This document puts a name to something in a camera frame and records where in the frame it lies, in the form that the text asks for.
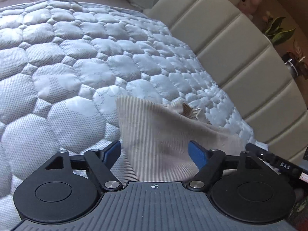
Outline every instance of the pink plush toy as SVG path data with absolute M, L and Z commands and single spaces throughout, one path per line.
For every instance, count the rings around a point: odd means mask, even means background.
M 258 5 L 262 2 L 262 0 L 241 0 L 237 8 L 242 11 L 250 20 L 252 20 L 252 14 L 256 12 Z

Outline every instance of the quilted mattress protector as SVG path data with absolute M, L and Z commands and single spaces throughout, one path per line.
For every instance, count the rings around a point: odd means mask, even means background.
M 0 10 L 0 229 L 19 222 L 16 187 L 57 151 L 102 149 L 121 138 L 115 99 L 182 98 L 247 143 L 253 130 L 160 21 L 75 0 Z M 121 179 L 125 153 L 113 168 Z

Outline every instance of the crosshair marking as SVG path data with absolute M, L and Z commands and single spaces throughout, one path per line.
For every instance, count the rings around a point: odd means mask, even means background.
M 161 187 L 161 186 L 158 186 L 157 184 L 153 184 L 152 186 L 150 186 L 151 188 L 153 188 L 153 189 L 157 189 L 157 188 L 159 188 L 159 187 Z

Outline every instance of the striped towel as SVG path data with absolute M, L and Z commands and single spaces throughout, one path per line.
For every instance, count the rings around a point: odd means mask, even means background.
M 116 101 L 121 130 L 124 180 L 187 181 L 198 168 L 188 155 L 194 140 L 206 149 L 239 155 L 244 144 L 228 129 L 207 124 L 200 109 L 175 102 L 160 105 L 130 96 Z

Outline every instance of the upholstered headboard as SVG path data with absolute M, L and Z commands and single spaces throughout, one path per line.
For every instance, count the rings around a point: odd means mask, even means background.
M 146 14 L 187 43 L 258 141 L 299 163 L 308 146 L 304 100 L 270 41 L 227 0 L 159 0 Z

